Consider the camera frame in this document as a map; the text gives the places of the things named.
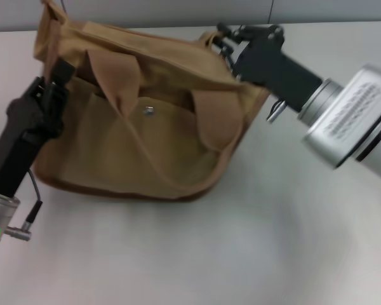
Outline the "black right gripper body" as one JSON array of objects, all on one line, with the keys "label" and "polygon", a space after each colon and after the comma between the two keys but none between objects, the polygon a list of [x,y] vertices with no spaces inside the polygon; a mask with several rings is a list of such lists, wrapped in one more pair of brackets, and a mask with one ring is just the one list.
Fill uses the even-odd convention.
[{"label": "black right gripper body", "polygon": [[288,107],[300,112],[323,80],[283,53],[284,29],[273,37],[246,42],[235,63],[241,81],[264,86]]}]

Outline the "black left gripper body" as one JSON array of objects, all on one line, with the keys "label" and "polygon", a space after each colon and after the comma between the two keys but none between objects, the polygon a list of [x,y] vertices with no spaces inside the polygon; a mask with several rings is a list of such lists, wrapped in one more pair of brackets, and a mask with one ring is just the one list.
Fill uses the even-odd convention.
[{"label": "black left gripper body", "polygon": [[49,106],[44,112],[41,103],[32,97],[10,103],[0,135],[0,195],[14,197],[42,146],[60,135],[64,99],[53,97]]}]

